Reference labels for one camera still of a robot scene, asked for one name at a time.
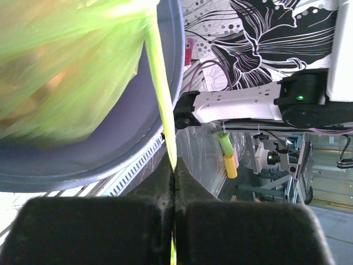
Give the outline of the green plastic trash bag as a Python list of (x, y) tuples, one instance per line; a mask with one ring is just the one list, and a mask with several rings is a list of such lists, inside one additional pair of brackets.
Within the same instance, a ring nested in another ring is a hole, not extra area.
[(30, 199), (2, 264), (169, 264), (182, 19), (179, 1), (1, 2), (2, 191), (84, 186), (167, 147), (137, 194)]

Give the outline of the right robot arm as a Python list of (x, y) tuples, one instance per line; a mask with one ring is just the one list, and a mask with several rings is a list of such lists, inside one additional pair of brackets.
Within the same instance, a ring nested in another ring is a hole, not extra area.
[(179, 129), (352, 133), (351, 1), (183, 1), (185, 59), (206, 88), (178, 100)]

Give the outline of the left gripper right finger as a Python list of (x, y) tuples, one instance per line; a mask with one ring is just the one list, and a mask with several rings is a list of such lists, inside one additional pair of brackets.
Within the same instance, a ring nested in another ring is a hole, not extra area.
[(178, 158), (178, 264), (334, 264), (322, 227), (302, 204), (222, 202)]

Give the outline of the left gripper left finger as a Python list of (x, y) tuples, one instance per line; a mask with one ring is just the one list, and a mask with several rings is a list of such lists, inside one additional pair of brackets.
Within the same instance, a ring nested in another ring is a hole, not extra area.
[(129, 194), (37, 197), (14, 220), (2, 264), (169, 264), (173, 170), (164, 158)]

